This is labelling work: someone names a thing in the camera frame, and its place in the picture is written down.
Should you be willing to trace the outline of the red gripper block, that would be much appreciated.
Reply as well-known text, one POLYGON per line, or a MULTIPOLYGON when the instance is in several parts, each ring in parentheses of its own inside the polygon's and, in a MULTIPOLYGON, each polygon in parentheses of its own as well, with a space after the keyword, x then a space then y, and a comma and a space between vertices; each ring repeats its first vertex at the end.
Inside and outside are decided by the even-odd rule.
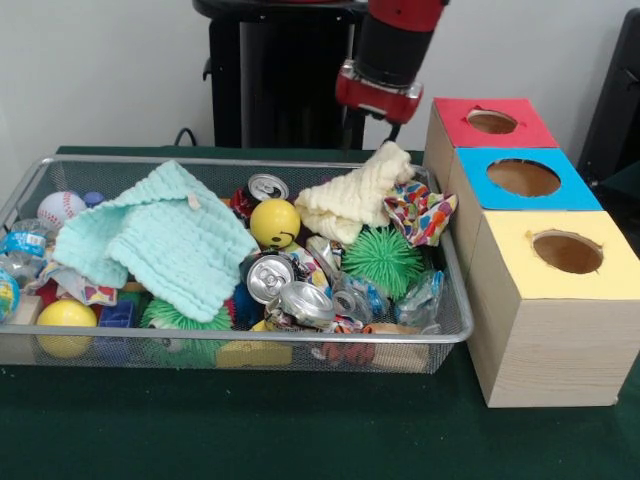
POLYGON ((369 81, 359 75, 353 62, 344 62, 336 79, 337 101, 391 124, 386 142, 395 142, 402 125, 415 114, 423 96, 423 85, 414 82, 408 87, 390 87, 369 81))

